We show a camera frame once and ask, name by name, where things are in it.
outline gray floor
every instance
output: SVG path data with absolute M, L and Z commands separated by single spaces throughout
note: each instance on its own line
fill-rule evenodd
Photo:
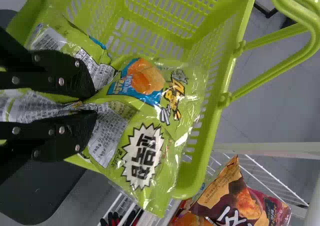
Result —
M 278 30 L 284 19 L 280 13 L 266 19 L 254 9 L 245 39 L 251 41 Z M 237 62 L 230 91 L 301 49 L 308 39 L 308 34 L 302 34 L 245 53 Z M 319 61 L 320 52 L 230 105 L 223 112 L 216 141 L 320 142 Z M 305 201 L 310 201 L 320 173 L 320 161 L 263 156 L 255 158 Z M 88 171 L 57 212 L 41 225 L 97 225 L 110 203 L 110 190 L 103 176 Z M 18 225 L 2 214 L 0 224 Z

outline starburst label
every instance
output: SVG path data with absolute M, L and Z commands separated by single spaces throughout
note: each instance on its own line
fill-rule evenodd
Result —
M 161 149 L 165 141 L 162 135 L 161 127 L 154 128 L 153 124 L 146 127 L 142 124 L 140 129 L 133 129 L 129 144 L 123 147 L 126 154 L 122 158 L 125 164 L 121 176 L 126 177 L 134 190 L 150 186 L 160 163 Z

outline nutrition label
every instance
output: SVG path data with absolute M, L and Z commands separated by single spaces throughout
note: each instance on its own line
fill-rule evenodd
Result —
M 80 51 L 76 53 L 74 57 L 82 60 L 85 63 L 96 90 L 101 89 L 114 78 L 116 70 L 112 66 L 104 63 L 97 64 L 96 61 L 83 48 L 80 49 Z
M 107 168 L 136 110 L 119 101 L 99 104 L 98 109 L 98 118 L 88 143 L 88 149 L 90 155 L 102 167 Z
M 32 42 L 31 50 L 57 50 L 59 51 L 67 40 L 57 33 L 53 28 L 48 27 L 35 41 Z
M 34 30 L 29 43 L 29 49 L 61 50 L 61 48 L 67 43 L 67 39 L 51 27 L 46 28 L 37 37 L 37 34 L 43 27 L 44 25 L 41 23 Z M 112 66 L 104 63 L 98 64 L 83 48 L 81 48 L 74 57 L 85 63 L 96 90 L 101 89 L 114 78 L 116 70 Z
M 81 110 L 94 110 L 98 113 L 88 150 L 90 155 L 106 168 L 117 150 L 125 128 L 137 112 L 135 109 L 119 101 L 102 104 L 82 104 L 80 101 L 60 104 L 32 90 L 20 97 L 9 97 L 5 94 L 0 97 L 0 121 L 28 124 Z
M 5 100 L 5 103 L 2 103 L 5 105 L 2 113 L 3 121 L 29 124 L 35 120 L 65 116 L 70 113 L 65 105 L 55 103 L 34 91 L 28 91 L 23 97 L 1 98 L 1 101 L 3 100 Z

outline blue label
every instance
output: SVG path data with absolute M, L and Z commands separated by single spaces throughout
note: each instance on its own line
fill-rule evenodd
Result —
M 154 105 L 159 105 L 160 100 L 162 98 L 162 90 L 160 91 L 153 91 L 151 94 L 143 94 L 137 92 L 133 87 L 132 87 L 132 80 L 133 76 L 132 75 L 127 75 L 128 74 L 128 69 L 132 64 L 134 64 L 136 61 L 138 61 L 139 58 L 133 59 L 127 67 L 123 69 L 121 72 L 121 79 L 119 79 L 116 82 L 113 82 L 107 92 L 108 95 L 127 95 L 127 96 L 132 96 L 136 99 L 141 100 L 142 102 L 149 104 L 151 106 Z
M 99 45 L 102 49 L 104 49 L 104 50 L 107 49 L 106 46 L 105 46 L 102 42 L 100 42 L 99 40 L 95 39 L 94 37 L 92 37 L 92 36 L 90 36 L 90 35 L 89 35 L 89 38 L 90 38 L 95 44 Z

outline cart handle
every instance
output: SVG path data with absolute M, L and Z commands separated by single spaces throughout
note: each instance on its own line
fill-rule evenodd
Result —
M 320 49 L 320 0 L 272 0 L 272 2 L 280 12 L 298 23 L 256 39 L 245 45 L 243 50 L 254 49 L 307 31 L 311 34 L 310 40 L 303 49 L 236 90 L 230 102 L 306 61 Z

